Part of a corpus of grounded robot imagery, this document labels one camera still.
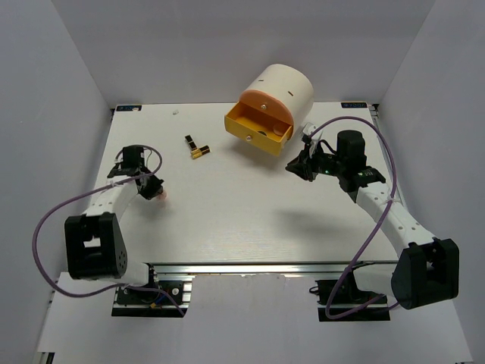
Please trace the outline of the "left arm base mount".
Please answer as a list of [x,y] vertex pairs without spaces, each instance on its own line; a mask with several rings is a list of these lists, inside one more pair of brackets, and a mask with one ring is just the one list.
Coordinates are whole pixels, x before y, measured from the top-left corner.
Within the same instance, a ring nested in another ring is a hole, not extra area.
[[192,276],[151,268],[147,290],[128,287],[115,291],[111,315],[124,318],[181,319],[189,307]]

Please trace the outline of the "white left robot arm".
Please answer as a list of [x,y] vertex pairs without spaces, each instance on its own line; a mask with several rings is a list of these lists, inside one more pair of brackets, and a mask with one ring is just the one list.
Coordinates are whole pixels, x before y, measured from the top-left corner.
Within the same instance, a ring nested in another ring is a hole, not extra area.
[[147,146],[122,148],[107,176],[107,186],[81,215],[64,223],[67,267],[77,280],[112,281],[134,286],[141,301],[150,303],[160,294],[153,267],[128,256],[120,220],[137,196],[151,200],[164,194],[164,181],[146,165]]

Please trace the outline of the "orange top drawer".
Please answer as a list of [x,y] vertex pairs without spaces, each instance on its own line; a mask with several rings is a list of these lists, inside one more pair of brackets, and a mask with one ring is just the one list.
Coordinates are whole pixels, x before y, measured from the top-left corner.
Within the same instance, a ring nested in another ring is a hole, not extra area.
[[280,100],[267,93],[256,89],[249,89],[240,95],[239,101],[285,124],[294,124],[293,116],[289,109]]

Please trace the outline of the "yellow drawer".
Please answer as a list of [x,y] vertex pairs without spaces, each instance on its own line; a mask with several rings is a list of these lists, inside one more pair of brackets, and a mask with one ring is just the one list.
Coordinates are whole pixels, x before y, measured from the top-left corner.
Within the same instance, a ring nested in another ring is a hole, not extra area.
[[[236,103],[224,116],[226,132],[273,156],[281,154],[294,131],[293,125],[286,124],[285,134],[278,136],[273,130],[278,123],[283,122],[241,102]],[[260,130],[268,136],[259,134]]]

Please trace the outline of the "peach round powder puff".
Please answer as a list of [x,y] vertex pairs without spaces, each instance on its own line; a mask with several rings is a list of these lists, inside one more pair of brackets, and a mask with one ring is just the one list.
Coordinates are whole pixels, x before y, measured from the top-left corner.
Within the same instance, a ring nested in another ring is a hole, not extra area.
[[159,200],[165,200],[167,198],[167,191],[164,190],[162,193],[158,195]]

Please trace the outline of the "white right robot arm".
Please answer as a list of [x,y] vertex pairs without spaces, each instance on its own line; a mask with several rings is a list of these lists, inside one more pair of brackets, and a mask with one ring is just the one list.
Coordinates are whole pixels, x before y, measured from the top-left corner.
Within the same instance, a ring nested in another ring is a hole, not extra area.
[[387,265],[353,265],[342,283],[343,296],[354,303],[369,292],[394,297],[404,309],[451,300],[458,296],[459,248],[423,227],[392,196],[385,177],[368,165],[365,140],[357,130],[337,134],[336,150],[325,153],[317,133],[304,131],[304,149],[286,170],[303,180],[319,174],[336,177],[340,188],[374,220],[398,261]]

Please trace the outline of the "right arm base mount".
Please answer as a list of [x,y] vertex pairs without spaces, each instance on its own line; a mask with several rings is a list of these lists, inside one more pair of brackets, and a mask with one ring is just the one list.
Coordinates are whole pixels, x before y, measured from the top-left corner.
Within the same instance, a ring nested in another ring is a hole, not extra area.
[[[325,313],[327,301],[339,276],[339,274],[336,274],[336,278],[332,279],[332,275],[325,275],[323,279],[316,280],[313,286],[308,289],[308,292],[317,299],[318,320],[320,322],[388,322],[390,320],[389,305],[386,297],[381,297],[371,305],[346,317],[338,319],[328,318]],[[375,297],[378,297],[377,293],[359,290],[352,273],[350,273],[333,298],[330,314],[339,315]]]

